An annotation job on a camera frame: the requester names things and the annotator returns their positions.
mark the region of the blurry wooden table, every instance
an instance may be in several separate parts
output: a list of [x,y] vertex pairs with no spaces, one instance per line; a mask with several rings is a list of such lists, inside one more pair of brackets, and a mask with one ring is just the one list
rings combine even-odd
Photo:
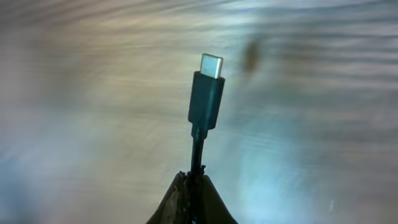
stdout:
[[398,223],[395,3],[0,5],[0,161],[39,223],[152,215],[203,52],[226,78],[203,163],[238,222]]

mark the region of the metal connector tip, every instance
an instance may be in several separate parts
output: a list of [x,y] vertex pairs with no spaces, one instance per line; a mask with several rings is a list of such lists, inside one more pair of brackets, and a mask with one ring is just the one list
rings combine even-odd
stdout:
[[219,78],[221,75],[221,67],[223,66],[223,58],[210,54],[201,56],[200,73],[212,78]]

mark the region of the wood grain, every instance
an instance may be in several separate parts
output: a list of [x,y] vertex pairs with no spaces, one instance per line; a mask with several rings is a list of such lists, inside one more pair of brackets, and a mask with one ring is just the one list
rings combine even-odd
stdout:
[[190,166],[206,52],[227,81],[203,162],[238,222],[397,223],[396,10],[1,1],[4,180],[19,179],[39,223],[144,223]]

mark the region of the cable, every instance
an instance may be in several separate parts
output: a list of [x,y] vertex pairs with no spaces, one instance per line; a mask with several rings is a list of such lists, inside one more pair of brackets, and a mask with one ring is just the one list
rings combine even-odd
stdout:
[[192,123],[191,172],[201,169],[203,143],[208,130],[216,127],[225,79],[220,77],[223,59],[203,54],[200,71],[193,75],[188,120]]

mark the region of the white speck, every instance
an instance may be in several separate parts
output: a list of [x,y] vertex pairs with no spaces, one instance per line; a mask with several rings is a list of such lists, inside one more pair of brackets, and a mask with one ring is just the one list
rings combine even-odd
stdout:
[[334,207],[335,207],[335,201],[331,200],[329,204],[329,212],[333,211]]

